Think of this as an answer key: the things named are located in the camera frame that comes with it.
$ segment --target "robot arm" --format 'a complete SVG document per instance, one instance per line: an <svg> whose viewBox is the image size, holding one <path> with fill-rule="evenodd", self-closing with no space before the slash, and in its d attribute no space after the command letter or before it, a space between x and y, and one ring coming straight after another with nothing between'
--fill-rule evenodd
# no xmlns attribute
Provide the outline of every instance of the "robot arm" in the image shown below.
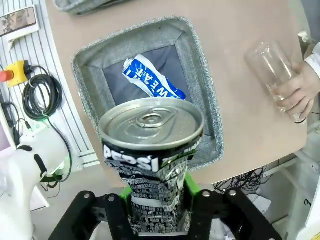
<svg viewBox="0 0 320 240"><path fill-rule="evenodd" d="M32 238L31 194L36 184L68 156L61 137L46 128L4 159L6 165L0 169L0 240Z"/></svg>

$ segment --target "wooden table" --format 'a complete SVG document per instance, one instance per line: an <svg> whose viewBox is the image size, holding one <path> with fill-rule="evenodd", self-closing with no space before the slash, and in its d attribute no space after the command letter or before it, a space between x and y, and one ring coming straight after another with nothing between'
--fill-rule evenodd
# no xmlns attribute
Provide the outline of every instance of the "wooden table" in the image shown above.
<svg viewBox="0 0 320 240"><path fill-rule="evenodd" d="M163 16L184 16L199 35L214 81L223 123L225 152L215 164L192 172L212 184L274 162L301 149L307 126L293 123L250 72L244 54L257 40L277 40L294 62L302 60L300 29L286 0L132 0L77 17L46 2L65 77L89 139L103 163L102 146L86 116L71 70L71 57L108 34ZM106 175L114 186L113 170Z"/></svg>

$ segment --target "black wires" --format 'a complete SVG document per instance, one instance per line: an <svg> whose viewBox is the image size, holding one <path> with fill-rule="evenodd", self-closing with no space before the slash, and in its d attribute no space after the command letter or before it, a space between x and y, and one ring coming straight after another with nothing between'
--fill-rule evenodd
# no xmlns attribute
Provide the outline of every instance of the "black wires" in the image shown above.
<svg viewBox="0 0 320 240"><path fill-rule="evenodd" d="M59 107L61 107L63 92L60 83L53 76L50 76L43 67L30 67L32 71L35 68L42 69L45 74L39 74L32 77L25 85L22 93L22 105L25 114L30 119L39 122L48 120L50 126L60 136L67 148L70 159L69 171L64 179L56 179L56 185L54 186L56 187L58 183L63 183L69 178L72 170L72 155L70 147L64 136L49 120L49 117L52 116Z"/></svg>
<svg viewBox="0 0 320 240"><path fill-rule="evenodd" d="M13 111L12 111L12 107L16 112L16 116L17 116L17 120L15 120L14 115L13 115ZM25 122L25 125L27 126L27 128L30 128L29 123L24 119L24 118L20 118L17 106L12 103L12 102L5 102L2 104L2 108L4 111L6 111L7 109L10 109L10 117L7 117L7 122L10 128L12 128L12 135L13 135L13 140L14 140L14 144L16 146L18 146L20 144L20 124L21 121Z"/></svg>
<svg viewBox="0 0 320 240"><path fill-rule="evenodd" d="M255 191L261 185L266 184L272 176L267 178L265 171L267 166L249 171L245 174L230 178L225 181L218 182L213 185L214 189L223 193L230 188L240 188L245 191Z"/></svg>

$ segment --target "can lid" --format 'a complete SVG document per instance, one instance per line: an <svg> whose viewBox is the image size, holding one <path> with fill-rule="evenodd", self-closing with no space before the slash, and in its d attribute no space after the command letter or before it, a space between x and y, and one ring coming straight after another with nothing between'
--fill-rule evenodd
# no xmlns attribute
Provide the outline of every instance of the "can lid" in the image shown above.
<svg viewBox="0 0 320 240"><path fill-rule="evenodd" d="M102 138L132 150L182 146L197 137L204 125L192 103L173 98L145 98L119 105L100 120Z"/></svg>

